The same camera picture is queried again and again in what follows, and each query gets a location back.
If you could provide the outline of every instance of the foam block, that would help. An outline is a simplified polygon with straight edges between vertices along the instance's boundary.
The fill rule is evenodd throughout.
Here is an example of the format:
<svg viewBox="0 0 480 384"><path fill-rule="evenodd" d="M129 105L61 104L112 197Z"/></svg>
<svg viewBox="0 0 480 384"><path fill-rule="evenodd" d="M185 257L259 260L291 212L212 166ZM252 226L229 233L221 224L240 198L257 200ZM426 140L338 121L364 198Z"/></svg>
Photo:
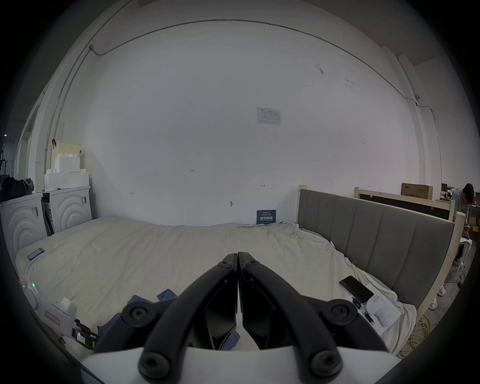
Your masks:
<svg viewBox="0 0 480 384"><path fill-rule="evenodd" d="M88 172L49 173L44 176L45 191L89 185Z"/></svg>
<svg viewBox="0 0 480 384"><path fill-rule="evenodd" d="M80 158L73 156L57 156L55 159L56 173L80 172Z"/></svg>

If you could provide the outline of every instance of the black hair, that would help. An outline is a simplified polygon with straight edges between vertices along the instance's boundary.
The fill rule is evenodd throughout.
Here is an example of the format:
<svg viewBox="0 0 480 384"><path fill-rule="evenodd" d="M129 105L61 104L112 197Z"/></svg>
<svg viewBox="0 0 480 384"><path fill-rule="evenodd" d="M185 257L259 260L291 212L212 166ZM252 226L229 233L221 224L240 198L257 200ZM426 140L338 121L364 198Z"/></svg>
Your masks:
<svg viewBox="0 0 480 384"><path fill-rule="evenodd" d="M468 183L465 188L463 189L463 194L465 195L465 198L467 199L469 204L472 204L473 202L473 185Z"/></svg>

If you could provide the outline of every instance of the label sticker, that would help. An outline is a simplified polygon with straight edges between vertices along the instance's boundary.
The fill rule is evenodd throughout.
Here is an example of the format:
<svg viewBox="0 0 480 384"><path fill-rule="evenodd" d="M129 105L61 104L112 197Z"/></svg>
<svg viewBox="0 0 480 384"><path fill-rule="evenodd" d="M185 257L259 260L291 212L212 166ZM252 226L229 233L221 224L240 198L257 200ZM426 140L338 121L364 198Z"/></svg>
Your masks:
<svg viewBox="0 0 480 384"><path fill-rule="evenodd" d="M276 210L257 211L257 224L272 224L276 222Z"/></svg>
<svg viewBox="0 0 480 384"><path fill-rule="evenodd" d="M83 337L80 332L77 332L77 340L82 344L85 344L85 337Z"/></svg>
<svg viewBox="0 0 480 384"><path fill-rule="evenodd" d="M257 123L280 125L280 110L257 107Z"/></svg>
<svg viewBox="0 0 480 384"><path fill-rule="evenodd" d="M56 325L60 325L60 320L57 319L54 315L52 315L49 311L45 311L45 317L53 321Z"/></svg>

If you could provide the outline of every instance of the black smartphone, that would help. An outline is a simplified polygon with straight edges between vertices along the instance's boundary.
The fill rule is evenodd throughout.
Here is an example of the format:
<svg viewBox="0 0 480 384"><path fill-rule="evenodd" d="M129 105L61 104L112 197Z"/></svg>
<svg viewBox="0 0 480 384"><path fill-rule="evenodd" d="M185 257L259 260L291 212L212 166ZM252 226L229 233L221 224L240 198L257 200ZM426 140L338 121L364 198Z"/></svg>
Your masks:
<svg viewBox="0 0 480 384"><path fill-rule="evenodd" d="M361 304L364 304L368 301L370 297L373 296L373 292L370 291L366 286L359 282L353 276L348 276L341 280L340 285L347 290L350 295L356 298Z"/></svg>
<svg viewBox="0 0 480 384"><path fill-rule="evenodd" d="M31 254L28 255L28 260L32 261L35 259L38 255L42 254L45 252L43 248L38 248L36 251L33 251Z"/></svg>

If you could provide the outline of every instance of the blue sign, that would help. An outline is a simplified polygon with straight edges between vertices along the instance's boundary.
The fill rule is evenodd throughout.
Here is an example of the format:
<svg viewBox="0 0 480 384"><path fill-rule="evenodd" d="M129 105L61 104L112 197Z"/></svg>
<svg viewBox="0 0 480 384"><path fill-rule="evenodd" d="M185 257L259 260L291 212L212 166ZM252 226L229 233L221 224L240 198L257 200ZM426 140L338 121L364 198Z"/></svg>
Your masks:
<svg viewBox="0 0 480 384"><path fill-rule="evenodd" d="M272 224L276 222L276 210L257 211L257 224Z"/></svg>

